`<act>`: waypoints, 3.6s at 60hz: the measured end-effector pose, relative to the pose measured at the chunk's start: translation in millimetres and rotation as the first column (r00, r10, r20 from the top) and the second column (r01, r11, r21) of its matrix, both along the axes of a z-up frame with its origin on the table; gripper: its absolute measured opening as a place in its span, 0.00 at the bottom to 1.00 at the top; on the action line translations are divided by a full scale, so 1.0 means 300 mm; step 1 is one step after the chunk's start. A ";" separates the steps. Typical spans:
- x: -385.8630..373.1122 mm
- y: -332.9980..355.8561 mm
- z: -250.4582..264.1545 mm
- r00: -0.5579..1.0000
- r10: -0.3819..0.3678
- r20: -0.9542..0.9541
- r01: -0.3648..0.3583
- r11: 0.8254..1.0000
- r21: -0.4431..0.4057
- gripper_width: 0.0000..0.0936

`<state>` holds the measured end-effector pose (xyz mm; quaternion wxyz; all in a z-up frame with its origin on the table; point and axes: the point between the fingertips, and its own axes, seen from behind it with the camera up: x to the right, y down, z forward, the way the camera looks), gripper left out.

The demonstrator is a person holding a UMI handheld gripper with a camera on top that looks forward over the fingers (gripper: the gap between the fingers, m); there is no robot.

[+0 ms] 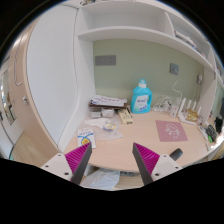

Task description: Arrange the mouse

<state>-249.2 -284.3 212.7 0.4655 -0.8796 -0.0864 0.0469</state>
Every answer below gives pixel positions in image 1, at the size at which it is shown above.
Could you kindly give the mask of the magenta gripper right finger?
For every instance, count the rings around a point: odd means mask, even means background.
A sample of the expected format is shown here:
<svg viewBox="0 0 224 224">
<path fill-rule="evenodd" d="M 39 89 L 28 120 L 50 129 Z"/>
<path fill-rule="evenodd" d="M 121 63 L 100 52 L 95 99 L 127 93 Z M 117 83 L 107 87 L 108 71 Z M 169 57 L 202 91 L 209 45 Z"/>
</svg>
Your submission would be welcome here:
<svg viewBox="0 0 224 224">
<path fill-rule="evenodd" d="M 148 185 L 182 169 L 177 163 L 178 159 L 174 161 L 170 155 L 159 155 L 138 143 L 133 144 L 132 153 L 144 185 Z"/>
</svg>

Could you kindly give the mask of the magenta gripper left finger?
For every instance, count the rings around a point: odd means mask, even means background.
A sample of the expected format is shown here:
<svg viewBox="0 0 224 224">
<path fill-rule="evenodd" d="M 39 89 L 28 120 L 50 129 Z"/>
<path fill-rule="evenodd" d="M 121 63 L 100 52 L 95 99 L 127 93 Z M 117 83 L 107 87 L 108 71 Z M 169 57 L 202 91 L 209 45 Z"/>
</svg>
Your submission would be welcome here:
<svg viewBox="0 0 224 224">
<path fill-rule="evenodd" d="M 92 154 L 92 144 L 82 145 L 67 154 L 57 153 L 42 169 L 79 185 Z"/>
</svg>

